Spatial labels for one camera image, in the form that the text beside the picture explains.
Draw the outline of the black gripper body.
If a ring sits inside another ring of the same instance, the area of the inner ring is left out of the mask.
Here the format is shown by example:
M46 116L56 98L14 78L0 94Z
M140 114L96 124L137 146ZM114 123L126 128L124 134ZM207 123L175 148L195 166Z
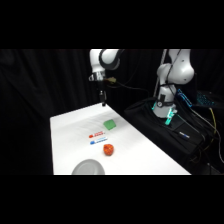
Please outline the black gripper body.
M104 81L97 81L97 89L100 95L106 95L106 87Z

